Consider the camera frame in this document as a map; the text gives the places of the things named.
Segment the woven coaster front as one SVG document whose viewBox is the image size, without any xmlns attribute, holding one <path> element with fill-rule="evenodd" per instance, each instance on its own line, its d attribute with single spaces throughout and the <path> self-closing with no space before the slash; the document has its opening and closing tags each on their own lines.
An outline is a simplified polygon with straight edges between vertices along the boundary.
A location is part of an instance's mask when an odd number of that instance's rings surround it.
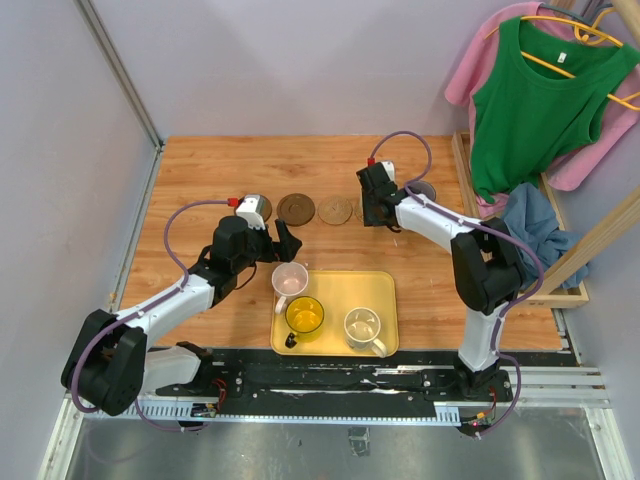
<svg viewBox="0 0 640 480">
<path fill-rule="evenodd" d="M 364 222 L 364 213 L 363 213 L 363 203 L 362 203 L 362 198 L 358 197 L 355 207 L 354 207 L 354 213 L 356 215 L 356 218 L 363 223 Z"/>
</svg>

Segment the woven coaster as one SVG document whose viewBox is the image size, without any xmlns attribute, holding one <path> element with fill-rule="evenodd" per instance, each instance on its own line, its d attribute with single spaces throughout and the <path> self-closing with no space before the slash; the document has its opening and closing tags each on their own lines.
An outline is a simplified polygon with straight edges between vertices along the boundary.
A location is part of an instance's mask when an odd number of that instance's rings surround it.
<svg viewBox="0 0 640 480">
<path fill-rule="evenodd" d="M 342 196 L 330 196 L 321 201 L 318 206 L 318 216 L 329 225 L 338 226 L 346 223 L 352 216 L 353 208 L 350 201 Z"/>
<path fill-rule="evenodd" d="M 364 213 L 363 213 L 363 203 L 362 203 L 362 198 L 358 197 L 355 207 L 354 207 L 354 213 L 356 215 L 356 218 L 363 223 L 364 222 Z"/>
</svg>

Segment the yellow black cup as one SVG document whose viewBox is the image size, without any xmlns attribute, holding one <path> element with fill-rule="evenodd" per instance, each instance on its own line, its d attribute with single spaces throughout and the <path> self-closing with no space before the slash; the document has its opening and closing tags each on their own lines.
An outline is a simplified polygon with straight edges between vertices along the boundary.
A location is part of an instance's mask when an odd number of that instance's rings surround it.
<svg viewBox="0 0 640 480">
<path fill-rule="evenodd" d="M 300 343 L 317 340 L 324 325 L 325 310 L 315 298 L 302 296 L 294 299 L 285 312 L 285 322 L 289 329 L 285 347 L 293 349 Z"/>
</svg>

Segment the pink cup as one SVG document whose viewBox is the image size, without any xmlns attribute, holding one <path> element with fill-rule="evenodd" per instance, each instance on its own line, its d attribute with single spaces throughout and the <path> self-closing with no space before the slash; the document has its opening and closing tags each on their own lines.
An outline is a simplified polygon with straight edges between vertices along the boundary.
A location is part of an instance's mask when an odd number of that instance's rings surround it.
<svg viewBox="0 0 640 480">
<path fill-rule="evenodd" d="M 282 263 L 272 273 L 272 287 L 275 292 L 274 313 L 282 314 L 287 304 L 294 298 L 301 296 L 307 289 L 309 273 L 307 269 L 297 263 Z"/>
</svg>

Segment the beige cup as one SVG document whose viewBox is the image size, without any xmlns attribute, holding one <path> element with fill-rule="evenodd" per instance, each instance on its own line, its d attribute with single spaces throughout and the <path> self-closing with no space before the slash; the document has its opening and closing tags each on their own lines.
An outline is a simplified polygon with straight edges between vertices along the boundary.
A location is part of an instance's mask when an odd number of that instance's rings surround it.
<svg viewBox="0 0 640 480">
<path fill-rule="evenodd" d="M 388 356 L 388 348 L 380 338 L 381 320 L 376 312 L 356 307 L 344 318 L 346 344 L 356 352 L 371 351 L 379 358 Z"/>
</svg>

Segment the woven coaster back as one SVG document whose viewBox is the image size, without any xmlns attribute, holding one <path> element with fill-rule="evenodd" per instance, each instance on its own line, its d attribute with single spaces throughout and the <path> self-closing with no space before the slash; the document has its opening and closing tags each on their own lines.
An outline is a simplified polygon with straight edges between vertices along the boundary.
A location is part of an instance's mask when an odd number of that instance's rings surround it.
<svg viewBox="0 0 640 480">
<path fill-rule="evenodd" d="M 318 216 L 329 225 L 338 226 L 346 223 L 352 216 L 353 208 L 350 201 L 342 196 L 330 196 L 321 201 L 318 206 Z"/>
</svg>

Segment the purple black cup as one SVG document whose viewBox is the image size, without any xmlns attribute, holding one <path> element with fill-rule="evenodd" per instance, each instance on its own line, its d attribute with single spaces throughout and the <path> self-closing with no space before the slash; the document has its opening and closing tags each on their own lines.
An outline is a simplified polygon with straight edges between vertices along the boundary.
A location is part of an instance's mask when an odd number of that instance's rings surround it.
<svg viewBox="0 0 640 480">
<path fill-rule="evenodd" d="M 432 184 L 419 180 L 408 184 L 409 190 L 415 195 L 424 195 L 430 201 L 436 201 L 436 190 Z"/>
</svg>

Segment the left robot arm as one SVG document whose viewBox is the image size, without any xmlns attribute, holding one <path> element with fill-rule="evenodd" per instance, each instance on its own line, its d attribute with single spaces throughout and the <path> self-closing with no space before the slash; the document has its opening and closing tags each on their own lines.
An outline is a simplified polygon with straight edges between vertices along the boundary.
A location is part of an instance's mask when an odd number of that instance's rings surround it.
<svg viewBox="0 0 640 480">
<path fill-rule="evenodd" d="M 259 262 L 289 263 L 302 246 L 282 220 L 278 237 L 253 228 L 239 216 L 223 218 L 210 245 L 173 286 L 134 307 L 109 313 L 98 309 L 85 319 L 61 375 L 75 406 L 84 413 L 125 412 L 139 395 L 171 385 L 190 394 L 207 393 L 214 383 L 210 354 L 189 342 L 156 350 L 157 340 L 187 319 L 231 294 L 238 276 Z"/>
</svg>

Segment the dark brown coaster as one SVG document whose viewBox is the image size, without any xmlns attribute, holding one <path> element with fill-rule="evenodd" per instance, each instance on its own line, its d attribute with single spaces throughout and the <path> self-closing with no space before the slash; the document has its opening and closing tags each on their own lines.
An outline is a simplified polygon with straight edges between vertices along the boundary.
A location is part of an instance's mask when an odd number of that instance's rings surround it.
<svg viewBox="0 0 640 480">
<path fill-rule="evenodd" d="M 305 194 L 292 193 L 279 201 L 277 216 L 289 226 L 303 226 L 315 216 L 315 204 Z"/>
<path fill-rule="evenodd" d="M 264 222 L 267 222 L 272 215 L 272 204 L 268 198 L 260 194 L 248 194 L 244 197 L 242 204 L 246 204 L 258 213 Z"/>
</svg>

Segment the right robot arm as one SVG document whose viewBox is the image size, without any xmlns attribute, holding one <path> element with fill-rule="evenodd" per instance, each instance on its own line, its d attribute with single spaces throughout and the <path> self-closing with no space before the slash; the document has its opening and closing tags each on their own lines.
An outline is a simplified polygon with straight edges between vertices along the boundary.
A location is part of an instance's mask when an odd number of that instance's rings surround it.
<svg viewBox="0 0 640 480">
<path fill-rule="evenodd" d="M 457 214 L 391 178 L 392 163 L 373 162 L 356 172 L 364 224 L 408 230 L 451 255 L 456 291 L 467 308 L 464 338 L 454 363 L 453 387 L 466 400 L 488 391 L 499 372 L 499 339 L 506 312 L 521 290 L 524 247 L 504 222 Z"/>
</svg>

